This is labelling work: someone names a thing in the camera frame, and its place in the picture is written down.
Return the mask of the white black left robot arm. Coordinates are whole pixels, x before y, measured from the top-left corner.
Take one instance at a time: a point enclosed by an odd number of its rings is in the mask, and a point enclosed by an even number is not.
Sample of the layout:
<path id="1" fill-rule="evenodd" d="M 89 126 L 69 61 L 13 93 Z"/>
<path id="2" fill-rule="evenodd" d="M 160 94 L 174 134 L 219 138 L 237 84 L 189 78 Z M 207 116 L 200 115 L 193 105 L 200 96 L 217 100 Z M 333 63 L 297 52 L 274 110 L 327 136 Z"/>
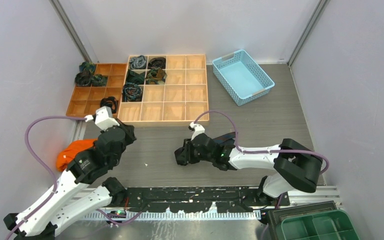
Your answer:
<path id="1" fill-rule="evenodd" d="M 26 210 L 4 217 L 9 235 L 17 240 L 53 240 L 86 214 L 121 206 L 126 189 L 115 177 L 75 202 L 69 200 L 119 164 L 126 147 L 136 140 L 134 130 L 133 125 L 111 118 L 93 146 L 79 152 L 41 198 Z"/>

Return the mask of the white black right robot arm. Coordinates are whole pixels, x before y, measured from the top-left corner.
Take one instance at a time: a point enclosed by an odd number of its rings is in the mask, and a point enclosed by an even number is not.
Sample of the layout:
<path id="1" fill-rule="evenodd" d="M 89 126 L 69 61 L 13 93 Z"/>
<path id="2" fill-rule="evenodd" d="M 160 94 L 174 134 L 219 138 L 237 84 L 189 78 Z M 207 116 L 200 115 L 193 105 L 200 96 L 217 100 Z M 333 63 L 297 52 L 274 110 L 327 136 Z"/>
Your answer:
<path id="1" fill-rule="evenodd" d="M 316 191 L 323 160 L 300 143 L 285 138 L 278 145 L 247 148 L 236 147 L 235 138 L 234 132 L 216 138 L 205 133 L 186 138 L 174 152 L 176 163 L 186 166 L 206 161 L 222 171 L 274 170 L 275 174 L 261 179 L 257 189 L 259 202 L 266 206 L 288 191 Z"/>

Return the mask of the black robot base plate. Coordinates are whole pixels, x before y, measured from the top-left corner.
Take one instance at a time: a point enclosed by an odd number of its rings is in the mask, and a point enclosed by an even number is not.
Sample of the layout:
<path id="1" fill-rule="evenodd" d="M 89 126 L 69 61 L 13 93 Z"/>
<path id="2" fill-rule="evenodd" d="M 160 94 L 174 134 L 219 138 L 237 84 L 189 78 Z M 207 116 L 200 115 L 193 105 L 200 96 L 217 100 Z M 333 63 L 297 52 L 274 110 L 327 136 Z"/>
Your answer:
<path id="1" fill-rule="evenodd" d="M 287 193 L 281 199 L 268 198 L 258 187 L 130 187 L 108 206 L 132 212 L 207 213 L 214 205 L 217 213 L 250 213 L 290 204 Z"/>

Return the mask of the navy brown striped tie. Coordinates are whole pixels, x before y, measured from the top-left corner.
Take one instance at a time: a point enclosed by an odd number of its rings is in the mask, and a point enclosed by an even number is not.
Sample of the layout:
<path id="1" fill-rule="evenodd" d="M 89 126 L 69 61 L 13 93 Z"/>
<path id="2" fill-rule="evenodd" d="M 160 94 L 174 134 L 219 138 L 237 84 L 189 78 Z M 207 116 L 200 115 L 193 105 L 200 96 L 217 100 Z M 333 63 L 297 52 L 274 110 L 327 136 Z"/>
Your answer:
<path id="1" fill-rule="evenodd" d="M 229 132 L 219 137 L 222 137 L 222 139 L 225 140 L 225 142 L 223 143 L 223 159 L 221 160 L 221 162 L 223 163 L 223 166 L 214 166 L 214 167 L 222 171 L 233 170 L 234 167 L 230 163 L 228 163 L 228 161 L 230 159 L 229 157 L 230 153 L 232 152 L 233 149 L 236 148 L 235 147 L 236 134 L 234 132 Z M 183 166 L 183 146 L 174 151 L 174 157 L 175 157 L 176 163 L 178 165 Z"/>

